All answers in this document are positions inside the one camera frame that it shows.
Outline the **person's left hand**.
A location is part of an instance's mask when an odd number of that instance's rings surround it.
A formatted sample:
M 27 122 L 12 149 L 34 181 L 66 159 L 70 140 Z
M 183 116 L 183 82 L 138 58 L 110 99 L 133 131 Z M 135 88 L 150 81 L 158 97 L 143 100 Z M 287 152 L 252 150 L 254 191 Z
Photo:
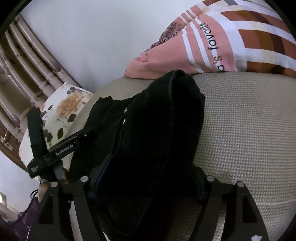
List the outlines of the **person's left hand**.
M 61 184 L 68 184 L 69 181 L 67 180 L 68 170 L 63 168 L 63 178 L 59 180 Z M 48 188 L 51 186 L 52 182 L 49 181 L 41 181 L 39 188 L 38 188 L 38 202 L 41 203 L 44 195 L 46 194 Z

